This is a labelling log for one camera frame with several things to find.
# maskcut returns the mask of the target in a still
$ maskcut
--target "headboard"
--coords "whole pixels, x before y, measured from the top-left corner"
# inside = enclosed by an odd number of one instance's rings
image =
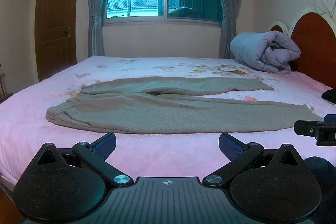
[[[301,56],[290,62],[292,70],[336,88],[336,25],[328,16],[305,9],[293,21],[288,36]]]
[[[285,34],[288,34],[288,28],[287,26],[282,23],[281,21],[275,21],[271,24],[271,26],[269,27],[270,31],[278,31],[278,32],[282,32]]]

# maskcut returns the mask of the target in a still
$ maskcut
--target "triangular cutout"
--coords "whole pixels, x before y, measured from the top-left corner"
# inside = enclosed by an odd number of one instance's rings
[[[298,165],[294,155],[289,150],[286,150],[284,152],[284,154],[281,157],[280,163],[281,164]]]
[[[52,164],[56,162],[56,158],[53,154],[53,152],[51,152],[51,150],[46,149],[43,151],[43,154],[40,156],[39,160],[37,161],[38,165],[42,165],[42,164]]]

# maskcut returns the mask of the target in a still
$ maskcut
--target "tiled roof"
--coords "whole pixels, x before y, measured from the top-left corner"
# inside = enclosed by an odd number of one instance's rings
[[[108,0],[107,12],[127,10],[128,0]],[[169,9],[179,6],[179,0],[169,0]],[[132,0],[131,9],[157,9],[158,0]]]

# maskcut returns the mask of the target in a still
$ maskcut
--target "window sill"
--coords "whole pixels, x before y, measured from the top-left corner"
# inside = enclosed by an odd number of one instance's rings
[[[103,22],[103,27],[120,26],[120,25],[138,25],[138,24],[181,24],[181,25],[198,25],[221,27],[221,22],[191,19],[191,18],[166,18],[164,16],[141,16],[125,18],[107,18]]]

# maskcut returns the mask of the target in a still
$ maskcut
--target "wooden door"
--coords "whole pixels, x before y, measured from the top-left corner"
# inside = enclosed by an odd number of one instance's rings
[[[35,52],[39,80],[76,64],[76,0],[36,0]]]

